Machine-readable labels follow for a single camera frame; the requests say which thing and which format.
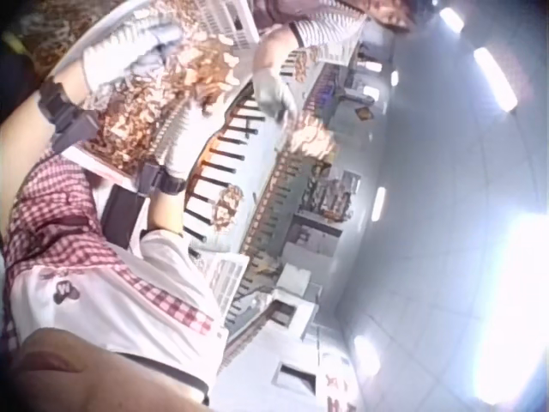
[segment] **person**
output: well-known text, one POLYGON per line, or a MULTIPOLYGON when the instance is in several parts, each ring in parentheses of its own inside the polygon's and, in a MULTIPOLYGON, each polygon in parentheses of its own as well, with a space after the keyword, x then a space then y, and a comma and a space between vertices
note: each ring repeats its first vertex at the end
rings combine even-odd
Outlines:
POLYGON ((368 18, 395 32, 409 31, 422 0, 251 0, 259 30, 268 30, 253 60, 257 104, 281 121, 297 111, 289 87, 279 73, 298 48, 341 42, 357 33, 368 18))
MULTIPOLYGON (((64 94, 57 108, 127 70, 162 64, 183 37, 170 22, 120 29, 54 77, 64 94)), ((42 86, 0 127, 12 395, 40 411, 202 410, 227 330, 182 234, 184 181, 215 122, 196 104, 186 112, 151 199, 141 259, 106 242, 83 170, 48 149, 65 129, 49 116, 46 94, 42 86)), ((8 399, 0 396, 0 409, 16 410, 3 408, 8 399)))

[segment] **red checkered apron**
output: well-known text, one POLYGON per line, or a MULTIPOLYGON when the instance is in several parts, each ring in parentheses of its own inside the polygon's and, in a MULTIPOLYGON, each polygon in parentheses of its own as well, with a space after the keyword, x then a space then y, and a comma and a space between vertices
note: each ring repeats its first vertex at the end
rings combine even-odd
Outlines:
POLYGON ((109 268, 156 308, 203 335, 213 319, 135 276, 106 243, 94 199, 81 167, 54 156, 31 172, 12 210, 3 255, 2 349, 19 347, 10 311, 11 289, 17 276, 34 266, 53 269, 56 276, 92 268, 109 268))

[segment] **hand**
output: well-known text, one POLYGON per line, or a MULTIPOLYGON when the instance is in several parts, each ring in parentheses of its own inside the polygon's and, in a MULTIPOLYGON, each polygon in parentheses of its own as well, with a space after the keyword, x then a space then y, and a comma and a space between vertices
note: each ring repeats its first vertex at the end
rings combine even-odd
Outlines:
POLYGON ((286 115, 295 116, 298 108, 290 88, 272 69, 260 69, 253 76, 254 95, 259 108, 281 123, 286 115))
POLYGON ((204 116, 202 106, 195 101, 185 104, 165 135, 169 142, 163 162, 168 174, 174 178, 187 179, 210 137, 224 123, 222 111, 204 116))
POLYGON ((84 51, 84 75, 90 90, 96 91, 140 64, 161 64, 162 53, 173 49, 183 37, 181 27, 158 19, 144 19, 118 29, 84 51))

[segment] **ceiling light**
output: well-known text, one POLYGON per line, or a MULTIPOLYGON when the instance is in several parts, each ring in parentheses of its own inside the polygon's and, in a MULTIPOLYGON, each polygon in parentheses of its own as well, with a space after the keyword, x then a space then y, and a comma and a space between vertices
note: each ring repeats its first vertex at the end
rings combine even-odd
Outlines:
POLYGON ((378 62, 365 62, 365 67, 368 70, 375 71, 377 73, 381 72, 383 65, 378 62))
POLYGON ((446 9, 440 10, 440 16, 453 31, 455 31, 456 33, 462 32, 465 23, 453 9, 447 7, 446 9))
POLYGON ((484 71, 486 80, 490 83, 492 92, 501 108, 506 112, 513 110, 518 104, 518 100, 494 57, 486 48, 481 47, 474 51, 474 59, 484 71))
POLYGON ((376 193, 376 200, 374 200, 374 208, 371 211, 371 221, 378 221, 381 217, 381 211, 383 210, 383 203, 385 202, 385 188, 378 187, 376 193))
POLYGON ((366 376, 376 376, 381 364, 375 348, 363 336, 354 338, 354 347, 359 358, 360 371, 366 376))
POLYGON ((549 343, 549 218, 523 215, 492 264, 494 296, 474 375, 475 395, 491 405, 513 402, 528 387, 549 343))
POLYGON ((396 86, 399 81, 400 79, 398 76, 398 71, 395 70, 393 73, 391 73, 391 86, 396 86))
POLYGON ((364 86, 364 89, 362 90, 362 93, 372 97, 374 101, 379 100, 379 89, 373 88, 372 86, 364 86))

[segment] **black wristband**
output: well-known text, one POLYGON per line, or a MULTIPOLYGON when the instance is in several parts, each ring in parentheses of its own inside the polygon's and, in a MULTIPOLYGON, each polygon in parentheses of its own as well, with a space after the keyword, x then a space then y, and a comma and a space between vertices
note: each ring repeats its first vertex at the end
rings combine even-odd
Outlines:
POLYGON ((51 138, 51 148, 55 153, 97 136, 97 112, 82 110, 72 103, 63 85, 53 82, 50 77, 40 87, 38 107, 45 118, 55 125, 55 134, 51 138))
POLYGON ((162 174, 158 185, 158 188, 162 193, 167 195, 178 195, 184 191, 186 187, 187 181, 185 179, 174 178, 164 167, 162 168, 162 174))

